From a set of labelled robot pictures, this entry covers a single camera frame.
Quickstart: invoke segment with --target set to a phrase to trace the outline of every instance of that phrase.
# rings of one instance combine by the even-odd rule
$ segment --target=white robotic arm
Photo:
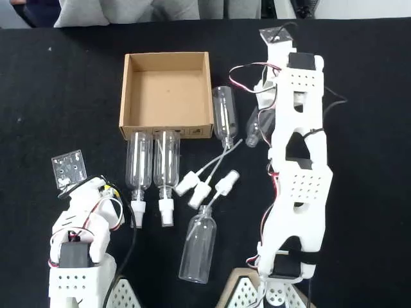
[[[50,239],[50,308],[101,308],[116,272],[106,249],[110,231],[124,222],[121,199],[102,177],[86,178],[79,151],[53,158],[53,166],[59,188],[66,185],[60,195],[71,199]]]
[[[259,292],[265,294],[270,285],[297,283],[313,276],[315,264],[308,264],[304,257],[298,261],[296,275],[285,275],[276,268],[275,261],[279,255],[295,260],[295,254],[282,250],[291,237],[300,241],[302,253],[298,255],[320,250],[333,174],[327,165],[326,134],[322,129],[323,59],[297,53],[283,27],[261,30],[261,36],[268,46],[268,63],[280,68],[276,72],[269,69],[265,80],[262,78],[254,87],[259,92],[276,85],[275,89],[256,94],[260,110],[275,108],[268,159],[277,177],[277,198],[265,220],[256,258],[262,281]],[[287,158],[286,146],[293,133],[303,136],[310,153],[308,159]]]

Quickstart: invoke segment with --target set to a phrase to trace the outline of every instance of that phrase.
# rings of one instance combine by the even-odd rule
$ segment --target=black tabletop
[[[48,304],[51,226],[67,208],[57,200],[50,158],[81,149],[89,174],[125,188],[126,143],[118,130],[125,53],[210,52],[213,85],[234,65],[265,61],[258,29],[280,21],[186,21],[55,30],[0,31],[0,298],[3,307]],[[318,307],[406,307],[411,234],[411,19],[302,21],[290,28],[299,51],[322,55],[325,84],[349,103],[324,124],[334,172],[326,233],[312,282]],[[249,70],[253,85],[259,72]],[[256,99],[235,90],[240,136]],[[334,98],[326,95],[324,104]],[[290,154],[303,149],[290,143]],[[181,142],[180,174],[222,151],[213,139]],[[231,270],[255,254],[261,215],[272,200],[267,147],[242,146],[216,179],[241,174],[216,204],[209,283],[179,280],[189,195],[175,197],[175,226],[161,228],[158,192],[146,194],[144,229],[125,275],[147,307],[214,307]],[[114,232],[119,263],[131,229]]]

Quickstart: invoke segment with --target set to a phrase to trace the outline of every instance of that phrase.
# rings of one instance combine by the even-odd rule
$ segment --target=small transparent bottle
[[[245,139],[245,144],[250,148],[255,148],[257,143],[263,138],[261,132],[269,135],[273,132],[275,126],[275,109],[263,111],[260,114],[259,123],[258,112],[258,107],[256,107],[247,121],[247,139]]]
[[[159,208],[163,227],[173,226],[173,188],[179,183],[180,134],[161,131],[155,138],[154,183],[160,190]]]
[[[202,205],[188,224],[180,263],[180,279],[199,284],[208,282],[217,230],[211,212],[211,207]]]
[[[131,206],[138,228],[143,227],[146,210],[144,192],[152,183],[153,137],[150,133],[134,132],[128,142],[126,184],[131,192]]]
[[[234,145],[238,133],[234,94],[230,87],[213,89],[214,133],[222,141],[223,148]]]

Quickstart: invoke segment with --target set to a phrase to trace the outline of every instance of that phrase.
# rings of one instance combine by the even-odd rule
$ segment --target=open cardboard box
[[[213,99],[208,53],[125,55],[119,128],[176,130],[182,138],[210,138]]]

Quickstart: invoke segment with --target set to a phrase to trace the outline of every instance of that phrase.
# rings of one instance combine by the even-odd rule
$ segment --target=gray pants
[[[59,0],[55,27],[181,19],[260,18],[261,0]]]

